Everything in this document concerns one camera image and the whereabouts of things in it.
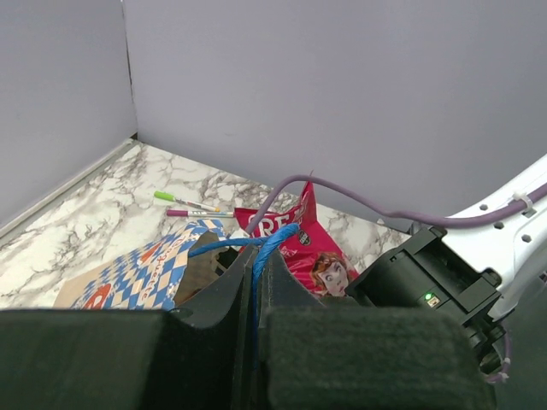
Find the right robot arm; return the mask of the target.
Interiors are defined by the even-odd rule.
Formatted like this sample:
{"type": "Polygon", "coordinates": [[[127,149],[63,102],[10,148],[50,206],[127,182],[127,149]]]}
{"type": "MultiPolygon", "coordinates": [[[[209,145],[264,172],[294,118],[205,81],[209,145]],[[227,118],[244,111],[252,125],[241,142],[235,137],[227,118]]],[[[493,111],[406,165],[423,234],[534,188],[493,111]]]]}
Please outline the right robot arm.
{"type": "Polygon", "coordinates": [[[511,363],[503,320],[546,271],[546,159],[453,217],[481,224],[418,231],[376,260],[346,293],[362,306],[424,307],[450,316],[495,383],[507,378],[511,363]]]}

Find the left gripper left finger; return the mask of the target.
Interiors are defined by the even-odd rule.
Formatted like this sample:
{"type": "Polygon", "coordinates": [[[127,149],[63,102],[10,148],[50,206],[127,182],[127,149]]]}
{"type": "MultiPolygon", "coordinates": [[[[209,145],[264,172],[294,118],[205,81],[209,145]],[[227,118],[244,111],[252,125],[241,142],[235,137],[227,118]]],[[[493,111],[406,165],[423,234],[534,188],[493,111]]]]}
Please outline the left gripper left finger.
{"type": "Polygon", "coordinates": [[[170,311],[2,311],[2,408],[249,408],[256,253],[170,311]]]}

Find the red chips bag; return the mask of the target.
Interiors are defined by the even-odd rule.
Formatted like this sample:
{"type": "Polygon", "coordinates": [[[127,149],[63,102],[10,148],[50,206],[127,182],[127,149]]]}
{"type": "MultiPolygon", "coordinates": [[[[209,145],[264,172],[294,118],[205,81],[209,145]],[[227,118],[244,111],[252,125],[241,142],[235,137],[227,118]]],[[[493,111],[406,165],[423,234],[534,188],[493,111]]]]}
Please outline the red chips bag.
{"type": "Polygon", "coordinates": [[[291,223],[297,223],[299,231],[279,247],[290,272],[315,296],[344,297],[359,273],[318,221],[315,189],[310,182],[304,185],[295,206],[282,214],[266,213],[250,235],[270,236],[291,223]]]}

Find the blue checkered paper bag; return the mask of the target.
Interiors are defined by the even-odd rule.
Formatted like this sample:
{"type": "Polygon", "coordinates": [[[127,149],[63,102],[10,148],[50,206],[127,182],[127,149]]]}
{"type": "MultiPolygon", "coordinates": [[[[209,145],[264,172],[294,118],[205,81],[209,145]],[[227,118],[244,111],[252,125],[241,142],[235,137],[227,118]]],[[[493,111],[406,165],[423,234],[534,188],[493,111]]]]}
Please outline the blue checkered paper bag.
{"type": "Polygon", "coordinates": [[[199,219],[160,240],[114,258],[69,279],[59,291],[55,308],[163,309],[175,307],[175,294],[190,283],[188,260],[217,249],[247,245],[259,248],[252,265],[252,340],[257,346],[258,284],[270,255],[299,231],[291,223],[266,237],[227,238],[218,219],[199,219]]]}

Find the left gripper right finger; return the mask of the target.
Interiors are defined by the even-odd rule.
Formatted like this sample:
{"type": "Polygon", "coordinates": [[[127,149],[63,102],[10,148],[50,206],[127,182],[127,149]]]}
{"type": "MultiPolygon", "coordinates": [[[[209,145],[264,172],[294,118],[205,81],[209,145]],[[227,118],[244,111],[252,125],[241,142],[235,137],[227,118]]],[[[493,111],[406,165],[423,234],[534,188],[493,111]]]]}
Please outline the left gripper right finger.
{"type": "Polygon", "coordinates": [[[273,254],[262,271],[267,409],[493,409],[462,328],[420,308],[324,305],[273,254]]]}

